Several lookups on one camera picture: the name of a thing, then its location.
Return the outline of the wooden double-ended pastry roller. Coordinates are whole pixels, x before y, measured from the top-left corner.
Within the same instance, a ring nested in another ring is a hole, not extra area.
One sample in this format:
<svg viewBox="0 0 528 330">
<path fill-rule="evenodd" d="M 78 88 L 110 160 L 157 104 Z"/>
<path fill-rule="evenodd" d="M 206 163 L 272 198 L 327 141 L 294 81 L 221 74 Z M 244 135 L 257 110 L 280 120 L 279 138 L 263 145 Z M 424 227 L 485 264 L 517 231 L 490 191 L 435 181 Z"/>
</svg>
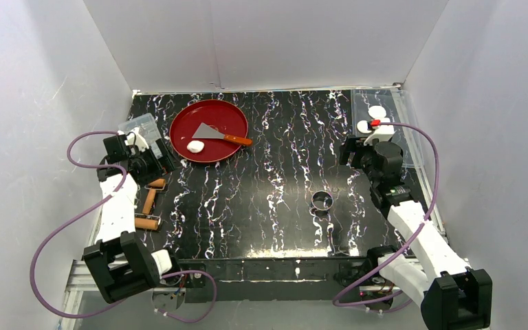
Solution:
<svg viewBox="0 0 528 330">
<path fill-rule="evenodd" d="M 134 226 L 139 230 L 157 231 L 160 227 L 161 219 L 159 216 L 152 215 L 153 206 L 155 205 L 155 198 L 159 191 L 163 191 L 166 187 L 165 179 L 156 179 L 145 186 L 147 189 L 146 199 L 141 213 L 135 214 Z"/>
</svg>

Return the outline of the white dough lump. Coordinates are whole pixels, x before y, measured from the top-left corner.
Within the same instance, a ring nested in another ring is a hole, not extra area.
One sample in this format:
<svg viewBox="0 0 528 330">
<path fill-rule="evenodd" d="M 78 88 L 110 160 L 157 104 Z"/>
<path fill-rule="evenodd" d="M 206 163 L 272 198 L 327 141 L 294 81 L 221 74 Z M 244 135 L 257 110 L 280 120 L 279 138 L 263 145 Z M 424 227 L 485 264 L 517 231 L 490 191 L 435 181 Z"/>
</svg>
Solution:
<svg viewBox="0 0 528 330">
<path fill-rule="evenodd" d="M 193 140 L 186 146 L 187 150 L 193 154 L 200 153 L 204 150 L 205 144 L 199 140 Z"/>
</svg>

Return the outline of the red round lacquer plate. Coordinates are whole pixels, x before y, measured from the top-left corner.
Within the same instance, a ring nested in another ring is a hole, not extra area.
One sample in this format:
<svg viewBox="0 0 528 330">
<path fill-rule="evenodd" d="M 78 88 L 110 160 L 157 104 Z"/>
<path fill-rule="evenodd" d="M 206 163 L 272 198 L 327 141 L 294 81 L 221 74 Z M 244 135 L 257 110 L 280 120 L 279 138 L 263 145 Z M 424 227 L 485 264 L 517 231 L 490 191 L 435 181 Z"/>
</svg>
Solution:
<svg viewBox="0 0 528 330">
<path fill-rule="evenodd" d="M 183 158 L 197 163 L 219 162 L 241 147 L 251 146 L 248 121 L 237 106 L 222 100 L 188 105 L 173 120 L 169 139 Z"/>
</svg>

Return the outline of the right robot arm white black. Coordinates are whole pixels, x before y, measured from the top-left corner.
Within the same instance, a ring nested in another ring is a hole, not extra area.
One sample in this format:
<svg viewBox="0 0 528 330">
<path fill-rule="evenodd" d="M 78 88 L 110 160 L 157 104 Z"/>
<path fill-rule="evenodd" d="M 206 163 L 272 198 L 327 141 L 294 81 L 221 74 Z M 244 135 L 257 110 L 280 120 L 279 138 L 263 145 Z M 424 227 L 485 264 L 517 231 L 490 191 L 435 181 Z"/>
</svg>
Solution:
<svg viewBox="0 0 528 330">
<path fill-rule="evenodd" d="M 486 329 L 492 312 L 492 279 L 472 269 L 442 237 L 402 181 L 403 151 L 397 144 L 349 137 L 340 147 L 340 164 L 362 170 L 370 181 L 371 200 L 405 243 L 374 247 L 366 254 L 357 279 L 333 298 L 341 297 L 375 276 L 399 288 L 421 312 L 428 329 Z"/>
</svg>

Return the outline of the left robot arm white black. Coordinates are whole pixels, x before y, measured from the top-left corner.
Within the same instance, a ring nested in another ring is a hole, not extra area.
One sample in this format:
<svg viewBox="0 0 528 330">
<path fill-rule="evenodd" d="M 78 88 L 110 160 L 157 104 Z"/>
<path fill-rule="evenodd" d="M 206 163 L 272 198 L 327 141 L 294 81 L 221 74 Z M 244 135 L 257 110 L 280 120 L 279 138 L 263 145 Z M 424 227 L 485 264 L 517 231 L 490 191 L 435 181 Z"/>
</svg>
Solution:
<svg viewBox="0 0 528 330">
<path fill-rule="evenodd" d="M 102 297 L 112 304 L 157 287 L 163 275 L 179 270 L 171 252 L 149 252 L 136 235 L 138 228 L 158 229 L 152 199 L 177 166 L 163 141 L 143 137 L 138 128 L 103 142 L 107 155 L 97 175 L 105 203 L 100 229 L 84 249 L 83 260 Z"/>
</svg>

